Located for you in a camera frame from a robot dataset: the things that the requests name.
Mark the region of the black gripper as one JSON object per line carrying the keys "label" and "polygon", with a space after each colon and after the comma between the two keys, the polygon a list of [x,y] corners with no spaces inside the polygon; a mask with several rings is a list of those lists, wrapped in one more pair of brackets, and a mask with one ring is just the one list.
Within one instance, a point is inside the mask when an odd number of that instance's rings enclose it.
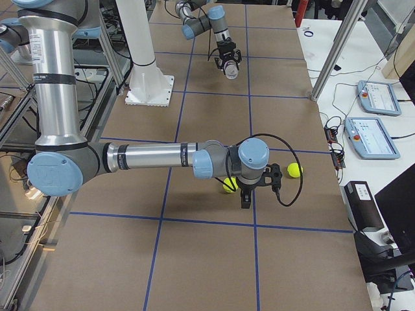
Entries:
{"label": "black gripper", "polygon": [[241,190],[241,208],[249,209],[252,204],[252,191],[257,187],[257,184],[245,184],[238,181],[238,186]]}
{"label": "black gripper", "polygon": [[235,49],[235,43],[232,41],[218,41],[217,48],[219,50],[219,57],[215,57],[215,64],[217,69],[223,71],[225,61],[223,58],[233,58],[236,67],[239,68],[239,64],[242,60],[241,51]]}

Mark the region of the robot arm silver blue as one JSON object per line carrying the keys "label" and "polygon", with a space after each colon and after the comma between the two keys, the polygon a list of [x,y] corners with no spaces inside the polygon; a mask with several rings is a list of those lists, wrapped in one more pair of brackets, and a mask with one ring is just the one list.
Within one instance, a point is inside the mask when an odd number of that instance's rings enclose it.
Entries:
{"label": "robot arm silver blue", "polygon": [[203,6],[208,3],[209,1],[177,1],[175,13],[182,20],[182,33],[186,39],[194,39],[205,32],[214,33],[217,47],[208,50],[208,56],[218,52],[219,55],[215,57],[217,69],[227,79],[233,80],[239,75],[241,52],[230,36],[223,6],[212,6],[204,11]]}
{"label": "robot arm silver blue", "polygon": [[[28,30],[33,82],[38,98],[40,136],[36,154],[27,165],[29,181],[48,196],[76,192],[95,176],[118,170],[156,167],[192,167],[199,179],[233,176],[241,190],[241,207],[249,208],[251,193],[271,178],[269,149],[257,138],[236,146],[217,141],[116,145],[89,143],[80,132],[72,39],[101,32],[99,1],[11,1],[19,7],[18,23]],[[189,40],[212,30],[219,58],[215,63],[228,79],[237,78],[241,54],[228,31],[222,5],[206,15],[192,12],[215,1],[176,1],[174,11]],[[144,1],[117,1],[132,58],[127,104],[168,106],[174,77],[156,64]]]}

